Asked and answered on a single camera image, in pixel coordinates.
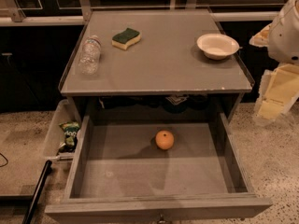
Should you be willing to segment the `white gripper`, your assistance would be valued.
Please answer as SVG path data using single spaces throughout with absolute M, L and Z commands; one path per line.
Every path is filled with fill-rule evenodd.
M 268 46 L 269 57 L 281 63 L 274 71 L 264 71 L 254 106 L 255 123 L 270 124 L 286 115 L 299 98 L 299 0 L 289 0 L 249 43 Z

